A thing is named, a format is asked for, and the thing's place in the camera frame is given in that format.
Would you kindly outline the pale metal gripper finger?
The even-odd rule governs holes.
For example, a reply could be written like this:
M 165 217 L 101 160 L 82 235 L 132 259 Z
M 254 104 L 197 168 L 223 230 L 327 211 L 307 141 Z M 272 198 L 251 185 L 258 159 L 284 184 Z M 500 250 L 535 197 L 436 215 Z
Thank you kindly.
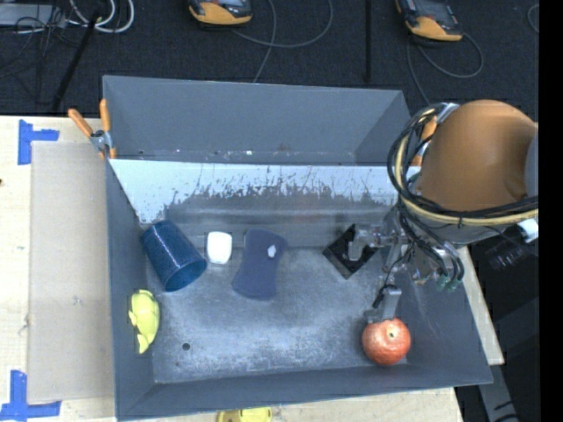
M 402 291 L 400 288 L 383 286 L 377 293 L 371 308 L 365 311 L 366 321 L 368 323 L 380 323 L 393 319 L 396 315 L 401 295 Z
M 355 229 L 348 242 L 348 258 L 352 261 L 368 261 L 377 251 L 377 236 L 371 229 Z

